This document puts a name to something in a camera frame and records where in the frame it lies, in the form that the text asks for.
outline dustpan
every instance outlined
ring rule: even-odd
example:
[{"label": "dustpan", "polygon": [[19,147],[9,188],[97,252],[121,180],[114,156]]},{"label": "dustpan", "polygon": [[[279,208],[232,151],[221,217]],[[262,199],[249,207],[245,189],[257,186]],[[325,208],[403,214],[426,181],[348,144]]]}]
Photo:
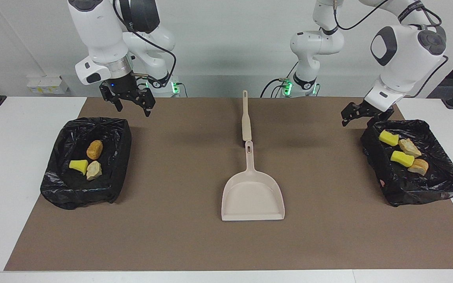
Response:
[{"label": "dustpan", "polygon": [[[243,92],[243,139],[251,136],[248,115],[248,93]],[[245,144],[246,170],[228,180],[221,199],[221,220],[282,220],[284,201],[277,182],[269,175],[255,170],[254,147],[251,140]]]}]

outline black trash bag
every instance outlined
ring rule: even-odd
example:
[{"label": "black trash bag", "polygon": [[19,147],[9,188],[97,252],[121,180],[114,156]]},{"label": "black trash bag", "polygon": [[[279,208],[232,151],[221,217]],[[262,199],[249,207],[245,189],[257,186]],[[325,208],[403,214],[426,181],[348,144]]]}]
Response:
[{"label": "black trash bag", "polygon": [[[88,160],[87,148],[101,140],[103,150],[97,161],[102,175],[87,181],[81,172],[70,169],[71,160]],[[123,186],[131,154],[131,130],[127,120],[114,118],[79,118],[61,129],[53,146],[41,183],[41,195],[55,206],[75,209],[94,202],[112,204]]]},{"label": "black trash bag", "polygon": [[[399,145],[391,147],[379,140],[383,130],[409,138],[422,152],[419,159],[426,160],[429,169],[425,176],[409,172],[403,165],[390,161],[393,151],[401,151]],[[369,127],[361,136],[363,152],[375,174],[383,195],[392,206],[403,204],[428,204],[453,197],[453,163],[421,120],[381,121]]]}]

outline brown table surface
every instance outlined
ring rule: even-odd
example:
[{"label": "brown table surface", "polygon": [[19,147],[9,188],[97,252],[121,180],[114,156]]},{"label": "brown table surface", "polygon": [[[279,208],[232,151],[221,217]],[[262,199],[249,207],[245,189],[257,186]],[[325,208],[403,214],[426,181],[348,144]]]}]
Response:
[{"label": "brown table surface", "polygon": [[131,126],[122,193],[74,211],[40,197],[6,270],[453,268],[453,203],[389,206],[362,153],[367,119],[340,124],[350,101],[251,99],[255,165],[286,217],[222,222],[223,187],[245,170],[241,99],[157,99],[145,118],[88,98],[79,116]]}]

